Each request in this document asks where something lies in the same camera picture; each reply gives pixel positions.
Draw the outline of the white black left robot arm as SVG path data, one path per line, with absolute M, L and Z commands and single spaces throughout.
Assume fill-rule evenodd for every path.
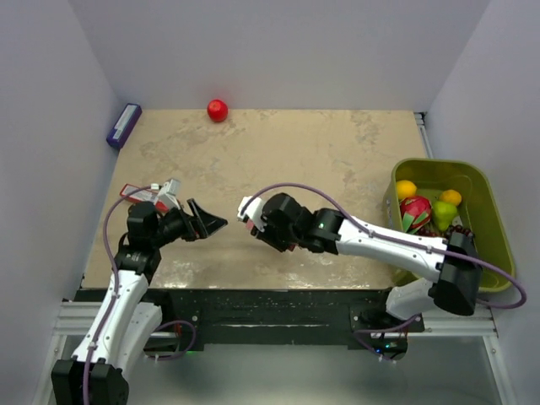
M 149 289 L 161 261 L 160 250 L 178 239 L 207 239 L 227 220 L 203 210 L 194 200 L 186 213 L 175 203 L 160 213 L 151 202 L 132 205 L 127 231 L 109 255 L 112 275 L 105 297 L 84 339 L 69 359 L 51 370 L 58 404 L 125 404 L 128 375 L 154 331 L 169 329 L 175 311 L 163 302 L 148 303 Z

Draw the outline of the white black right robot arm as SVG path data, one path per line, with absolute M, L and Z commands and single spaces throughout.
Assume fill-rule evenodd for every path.
M 280 252 L 300 247 L 367 257 L 415 273 L 417 280 L 390 289 L 376 310 L 376 322 L 385 331 L 396 331 L 407 319 L 433 308 L 458 316 L 475 311 L 482 269 L 465 236 L 449 241 L 417 237 L 361 223 L 336 209 L 311 212 L 286 193 L 245 201 L 239 218 L 251 224 L 254 237 Z

